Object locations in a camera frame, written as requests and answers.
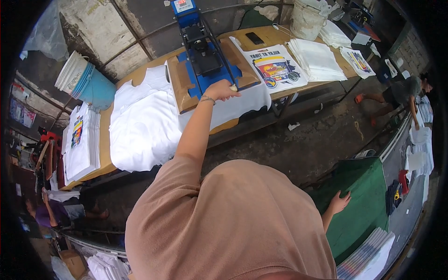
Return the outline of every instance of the dark shorts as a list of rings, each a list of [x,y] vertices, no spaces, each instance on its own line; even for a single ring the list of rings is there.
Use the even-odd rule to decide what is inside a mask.
[[[397,108],[400,106],[400,103],[398,103],[398,102],[395,100],[395,97],[393,96],[393,93],[392,93],[392,89],[391,89],[390,87],[388,87],[388,89],[386,89],[386,90],[383,92],[383,98],[384,98],[384,100],[385,100],[387,103],[389,103],[389,104],[391,104],[391,105],[393,106],[393,109],[394,109],[394,110],[397,109]]]

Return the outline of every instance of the orange sandal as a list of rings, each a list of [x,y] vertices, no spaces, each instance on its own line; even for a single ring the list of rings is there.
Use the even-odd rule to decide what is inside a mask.
[[[357,95],[356,97],[355,97],[355,99],[354,99],[354,101],[355,101],[355,103],[356,104],[359,104],[361,101],[363,101],[364,100],[364,97],[362,96],[362,94],[360,94],[360,95]]]
[[[372,127],[376,127],[376,119],[375,119],[375,118],[370,117],[370,125],[371,125]]]

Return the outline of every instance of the purple shirt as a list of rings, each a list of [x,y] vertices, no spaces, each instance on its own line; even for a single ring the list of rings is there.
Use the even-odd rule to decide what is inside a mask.
[[[67,212],[65,211],[64,205],[59,201],[49,200],[50,208],[53,210],[53,214],[55,216],[56,222],[60,223],[61,219],[66,216],[68,218]],[[47,206],[45,204],[37,207],[36,209],[36,222],[39,225],[43,225],[51,228],[50,225],[50,215],[48,213]]]

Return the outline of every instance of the bracelet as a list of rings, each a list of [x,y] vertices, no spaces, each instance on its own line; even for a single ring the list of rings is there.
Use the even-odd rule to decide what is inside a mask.
[[[199,100],[199,102],[202,102],[202,101],[213,101],[213,106],[216,105],[215,100],[214,100],[212,97],[209,97],[209,96],[207,96],[207,95],[203,95],[203,96],[201,97],[201,100]]]

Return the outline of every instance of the gray shirt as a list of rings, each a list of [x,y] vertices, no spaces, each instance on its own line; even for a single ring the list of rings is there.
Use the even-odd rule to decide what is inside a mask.
[[[404,81],[395,82],[391,85],[391,90],[395,100],[399,104],[405,104],[409,101],[409,97],[417,97],[422,88],[420,86],[420,78],[411,76]]]

